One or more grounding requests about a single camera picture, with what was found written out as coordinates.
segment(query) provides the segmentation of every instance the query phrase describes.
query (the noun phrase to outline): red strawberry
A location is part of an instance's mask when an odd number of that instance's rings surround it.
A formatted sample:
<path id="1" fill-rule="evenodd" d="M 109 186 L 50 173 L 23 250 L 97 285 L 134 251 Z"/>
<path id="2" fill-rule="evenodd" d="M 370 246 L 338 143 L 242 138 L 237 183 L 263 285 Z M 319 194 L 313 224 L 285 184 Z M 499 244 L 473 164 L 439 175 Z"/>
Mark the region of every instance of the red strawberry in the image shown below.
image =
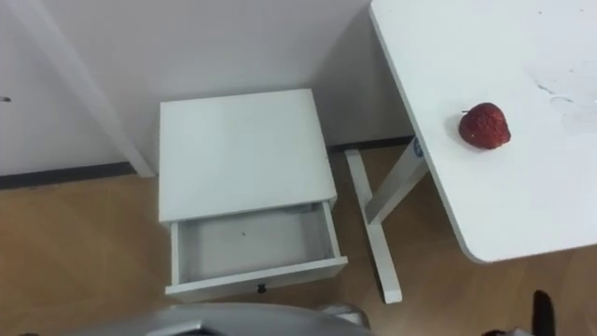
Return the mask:
<path id="1" fill-rule="evenodd" d="M 460 136 L 474 147 L 494 149 L 510 141 L 510 130 L 502 110 L 492 103 L 482 103 L 460 119 Z"/>

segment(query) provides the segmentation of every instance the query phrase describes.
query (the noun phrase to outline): white metal desk frame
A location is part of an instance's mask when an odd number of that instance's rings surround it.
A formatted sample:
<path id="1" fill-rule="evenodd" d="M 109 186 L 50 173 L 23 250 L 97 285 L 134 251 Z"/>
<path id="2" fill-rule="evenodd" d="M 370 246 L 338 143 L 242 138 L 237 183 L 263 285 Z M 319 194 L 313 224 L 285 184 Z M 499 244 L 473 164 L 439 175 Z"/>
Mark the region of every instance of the white metal desk frame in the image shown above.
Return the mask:
<path id="1" fill-rule="evenodd" d="M 400 302 L 402 291 L 390 249 L 383 234 L 382 222 L 427 172 L 423 150 L 415 137 L 383 180 L 375 195 L 371 192 L 360 152 L 347 150 L 345 155 L 382 285 L 383 300 L 385 303 Z"/>

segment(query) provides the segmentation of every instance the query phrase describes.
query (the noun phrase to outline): baseboard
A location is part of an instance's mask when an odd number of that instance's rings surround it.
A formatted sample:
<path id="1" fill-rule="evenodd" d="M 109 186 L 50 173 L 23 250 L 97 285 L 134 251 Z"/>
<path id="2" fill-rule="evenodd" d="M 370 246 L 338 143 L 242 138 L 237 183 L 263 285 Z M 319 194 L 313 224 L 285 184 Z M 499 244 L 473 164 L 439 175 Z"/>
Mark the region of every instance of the baseboard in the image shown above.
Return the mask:
<path id="1" fill-rule="evenodd" d="M 412 136 L 399 136 L 389 139 L 329 146 L 327 147 L 327 151 L 330 153 L 338 153 L 344 152 L 348 149 L 362 150 L 381 147 L 405 146 L 408 145 L 411 140 Z M 57 169 L 38 173 L 6 175 L 0 176 L 0 190 L 37 187 L 130 174 L 136 174 L 130 163 L 117 162 L 87 167 Z"/>
<path id="2" fill-rule="evenodd" d="M 129 174 L 136 174 L 131 164 L 128 162 L 117 162 L 38 173 L 5 175 L 0 176 L 0 190 L 37 187 Z"/>
<path id="3" fill-rule="evenodd" d="M 335 146 L 328 146 L 327 151 L 330 153 L 339 153 L 344 152 L 348 149 L 373 149 L 373 148 L 383 148 L 383 147 L 394 147 L 394 146 L 405 146 L 412 141 L 413 135 L 409 136 L 398 136 L 389 139 L 381 139 L 381 140 L 371 140 L 371 141 L 362 141 L 357 143 L 350 143 L 350 144 L 342 144 L 342 145 L 335 145 Z"/>

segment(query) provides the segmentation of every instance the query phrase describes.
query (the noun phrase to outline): open drawer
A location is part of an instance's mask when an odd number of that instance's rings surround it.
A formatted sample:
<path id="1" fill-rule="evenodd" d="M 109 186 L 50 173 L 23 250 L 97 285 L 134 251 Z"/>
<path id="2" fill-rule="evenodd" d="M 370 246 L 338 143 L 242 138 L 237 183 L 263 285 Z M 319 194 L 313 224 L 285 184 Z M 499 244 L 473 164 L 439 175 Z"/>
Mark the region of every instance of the open drawer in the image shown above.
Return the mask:
<path id="1" fill-rule="evenodd" d="M 171 225 L 172 285 L 202 301 L 334 276 L 340 255 L 328 202 Z"/>

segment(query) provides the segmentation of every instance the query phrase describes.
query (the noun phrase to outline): desk foot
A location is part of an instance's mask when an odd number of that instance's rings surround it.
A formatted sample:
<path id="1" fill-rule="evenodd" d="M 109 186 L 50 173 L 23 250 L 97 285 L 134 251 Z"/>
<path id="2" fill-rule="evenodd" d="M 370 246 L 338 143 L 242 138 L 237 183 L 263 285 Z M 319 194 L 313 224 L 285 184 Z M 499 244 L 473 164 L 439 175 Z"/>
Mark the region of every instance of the desk foot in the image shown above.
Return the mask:
<path id="1" fill-rule="evenodd" d="M 344 152 L 348 166 L 353 177 L 354 190 L 361 207 L 363 223 L 369 239 L 369 247 L 373 254 L 377 275 L 380 279 L 383 291 L 383 301 L 386 304 L 402 301 L 402 290 L 398 284 L 398 277 L 390 255 L 390 249 L 383 234 L 382 222 L 374 218 L 370 223 L 367 221 L 365 208 L 372 198 L 371 187 L 369 186 L 365 165 L 358 150 L 347 150 Z"/>

